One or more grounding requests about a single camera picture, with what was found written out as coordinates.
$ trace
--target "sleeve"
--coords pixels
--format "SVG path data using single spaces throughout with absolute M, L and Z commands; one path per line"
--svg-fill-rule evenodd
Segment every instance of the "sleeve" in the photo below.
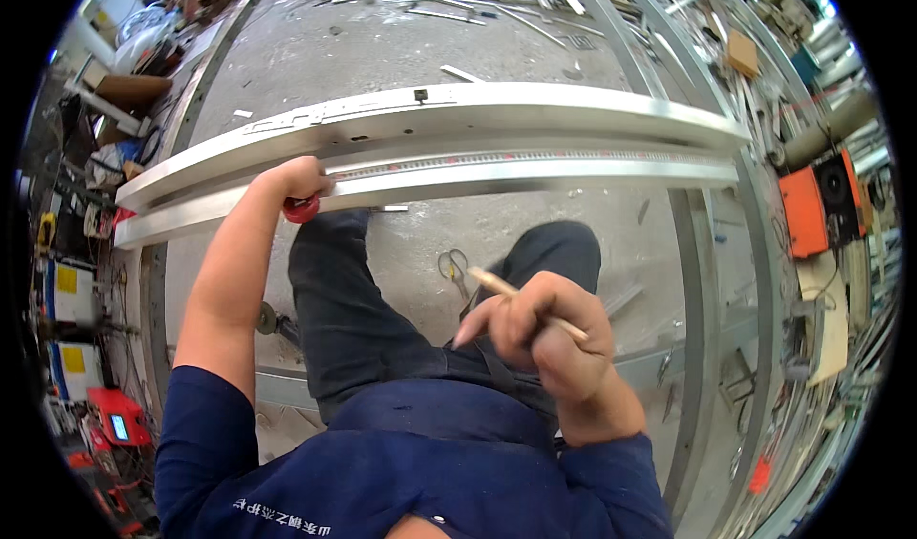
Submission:
M 258 467 L 255 412 L 235 386 L 194 366 L 169 378 L 156 450 L 156 510 L 169 536 L 188 529 L 222 481 Z
M 569 449 L 560 466 L 570 487 L 590 491 L 621 537 L 673 537 L 669 512 L 653 465 L 653 445 L 639 433 Z

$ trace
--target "dark pants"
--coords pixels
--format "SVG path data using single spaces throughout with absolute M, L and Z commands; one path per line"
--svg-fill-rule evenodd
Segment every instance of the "dark pants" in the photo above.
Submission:
M 309 392 L 328 423 L 350 396 L 386 380 L 437 378 L 488 386 L 538 412 L 552 434 L 554 400 L 532 372 L 508 368 L 490 339 L 450 350 L 430 345 L 385 303 L 366 265 L 366 210 L 325 212 L 303 224 L 289 275 Z M 556 221 L 527 231 L 492 270 L 517 288 L 550 270 L 595 293 L 602 257 L 585 224 Z M 481 291 L 477 302 L 489 293 Z

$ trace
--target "yellow label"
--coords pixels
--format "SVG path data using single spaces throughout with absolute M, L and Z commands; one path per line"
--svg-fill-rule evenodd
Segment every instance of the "yellow label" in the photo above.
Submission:
M 76 347 L 63 347 L 63 367 L 67 372 L 74 374 L 85 374 L 86 364 L 83 362 L 83 349 Z
M 58 266 L 58 290 L 76 294 L 76 269 Z

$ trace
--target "concrete floor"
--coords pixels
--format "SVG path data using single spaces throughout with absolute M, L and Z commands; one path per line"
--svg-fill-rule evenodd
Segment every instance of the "concrete floor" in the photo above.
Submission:
M 396 87 L 453 83 L 454 78 L 438 69 L 442 64 L 488 81 L 627 89 L 620 67 L 601 39 L 592 38 L 596 51 L 564 50 L 504 16 L 478 27 L 409 15 L 392 6 L 312 7 L 304 6 L 302 0 L 263 0 L 213 83 L 192 143 L 298 106 Z M 446 6 L 425 8 L 448 11 Z M 556 35 L 569 33 L 564 27 L 550 30 Z M 579 77 L 576 65 L 581 80 L 567 77 Z M 665 84 L 669 78 L 657 68 Z M 677 95 L 672 97 L 680 101 Z M 236 117 L 236 109 L 254 115 L 251 119 Z M 741 207 L 727 191 L 717 192 L 714 198 L 717 213 L 724 217 L 714 230 L 727 236 L 717 249 L 722 298 L 753 304 L 754 297 L 748 294 L 754 293 L 754 287 L 740 288 L 754 275 Z M 645 218 L 638 223 L 638 212 L 647 200 Z M 472 265 L 486 266 L 504 255 L 527 228 L 556 219 L 582 221 L 598 236 L 603 300 L 615 298 L 634 281 L 644 287 L 614 318 L 619 353 L 651 348 L 663 332 L 683 335 L 682 269 L 663 189 L 618 186 L 574 192 L 572 197 L 567 192 L 543 191 L 411 202 L 409 212 L 374 215 L 368 235 L 370 268 L 388 303 L 432 343 L 444 343 L 457 328 L 461 301 L 458 290 L 437 271 L 439 253 L 458 247 Z M 295 231 L 295 225 L 279 222 L 265 293 L 267 302 L 288 315 L 292 315 L 292 291 L 286 277 L 287 255 Z M 170 344 L 177 341 L 184 305 L 211 238 L 212 234 L 195 235 L 169 244 L 166 318 Z M 257 336 L 256 352 L 261 365 L 303 367 L 298 351 L 278 335 Z M 681 384 L 678 378 L 672 381 Z M 660 485 L 668 476 L 678 431 L 680 388 L 676 394 L 665 423 L 661 418 L 668 385 L 641 394 L 648 409 Z M 701 515 L 691 525 L 686 523 L 691 532 L 680 536 L 703 536 L 699 529 L 706 526 L 709 530 L 718 510 L 716 502 L 722 503 L 725 497 L 728 476 L 724 474 L 728 474 L 737 440 L 732 412 L 725 405 L 718 406 L 714 423 L 719 428 L 705 462 L 710 467 L 705 467 L 689 510 Z M 310 414 L 258 405 L 262 461 L 289 451 L 321 429 Z

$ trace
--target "orange machine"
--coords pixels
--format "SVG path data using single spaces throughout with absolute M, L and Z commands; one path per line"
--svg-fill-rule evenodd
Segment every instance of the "orange machine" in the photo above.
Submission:
M 779 183 L 793 257 L 807 258 L 865 235 L 856 175 L 846 149 Z

